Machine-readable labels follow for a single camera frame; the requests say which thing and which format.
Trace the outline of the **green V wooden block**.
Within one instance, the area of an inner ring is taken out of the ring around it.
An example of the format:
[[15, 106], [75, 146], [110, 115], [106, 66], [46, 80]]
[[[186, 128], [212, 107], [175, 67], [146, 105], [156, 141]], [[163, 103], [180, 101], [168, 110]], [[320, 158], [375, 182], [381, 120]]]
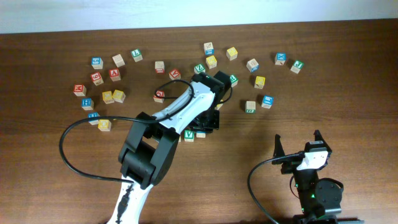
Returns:
[[185, 130], [183, 138], [185, 142], [193, 142], [195, 139], [195, 132], [190, 130]]

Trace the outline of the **green R top wooden block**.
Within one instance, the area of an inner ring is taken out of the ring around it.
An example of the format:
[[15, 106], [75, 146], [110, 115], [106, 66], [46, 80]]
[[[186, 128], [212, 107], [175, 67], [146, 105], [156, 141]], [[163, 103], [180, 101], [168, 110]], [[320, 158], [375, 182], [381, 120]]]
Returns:
[[231, 86], [234, 87], [238, 84], [239, 79], [235, 75], [230, 76]]

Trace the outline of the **blue P wooden block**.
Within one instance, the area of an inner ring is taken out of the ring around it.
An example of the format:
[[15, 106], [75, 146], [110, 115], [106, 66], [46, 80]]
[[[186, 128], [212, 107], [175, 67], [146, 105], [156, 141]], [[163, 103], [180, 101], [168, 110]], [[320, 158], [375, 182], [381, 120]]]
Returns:
[[197, 138], [206, 138], [206, 133], [205, 133], [205, 132], [197, 131], [197, 132], [196, 132], [196, 137], [197, 137]]

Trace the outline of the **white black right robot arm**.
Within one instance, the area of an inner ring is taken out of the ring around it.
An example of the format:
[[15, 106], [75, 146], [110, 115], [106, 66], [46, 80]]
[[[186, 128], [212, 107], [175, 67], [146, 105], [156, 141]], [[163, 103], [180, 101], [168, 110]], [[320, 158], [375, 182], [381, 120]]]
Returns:
[[294, 223], [337, 223], [344, 186], [337, 180], [318, 177], [318, 171], [328, 165], [332, 150], [319, 130], [314, 136], [304, 150], [286, 155], [280, 136], [275, 135], [272, 164], [280, 164], [282, 174], [293, 175], [302, 208], [301, 215], [293, 216]]

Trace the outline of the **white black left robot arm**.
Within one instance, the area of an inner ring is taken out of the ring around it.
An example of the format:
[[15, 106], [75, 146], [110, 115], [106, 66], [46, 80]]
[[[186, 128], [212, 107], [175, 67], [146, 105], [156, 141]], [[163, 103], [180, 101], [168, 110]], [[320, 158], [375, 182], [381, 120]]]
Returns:
[[220, 125], [216, 106], [231, 91], [230, 76], [195, 74], [187, 90], [153, 115], [140, 113], [121, 148], [122, 185], [110, 223], [138, 223], [146, 198], [170, 169], [184, 131], [212, 133]]

